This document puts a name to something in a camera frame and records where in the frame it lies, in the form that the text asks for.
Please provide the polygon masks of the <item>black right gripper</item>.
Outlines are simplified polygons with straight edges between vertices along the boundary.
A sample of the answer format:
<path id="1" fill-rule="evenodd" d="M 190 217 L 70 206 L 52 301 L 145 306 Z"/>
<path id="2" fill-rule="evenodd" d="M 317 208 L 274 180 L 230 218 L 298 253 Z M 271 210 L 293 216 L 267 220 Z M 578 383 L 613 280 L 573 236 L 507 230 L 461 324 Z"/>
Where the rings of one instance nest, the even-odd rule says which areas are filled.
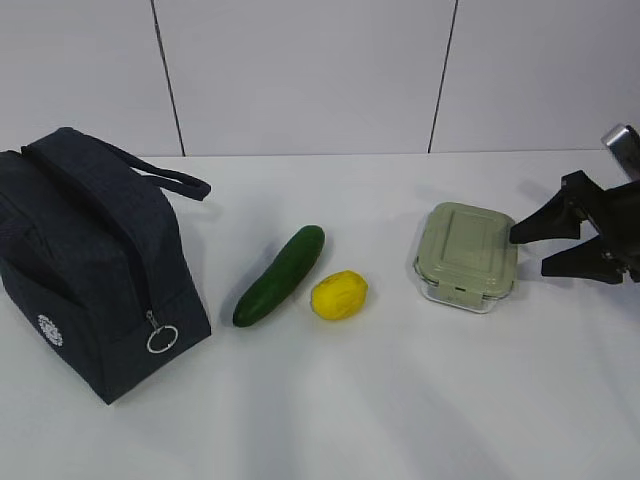
<path id="1" fill-rule="evenodd" d="M 639 281 L 639 184 L 627 183 L 605 190 L 582 170 L 564 176 L 561 189 L 539 210 L 515 224 L 512 244 L 544 240 L 577 240 L 581 223 L 597 235 L 568 250 L 545 258 L 544 277 L 577 278 L 610 285 L 624 275 Z"/>

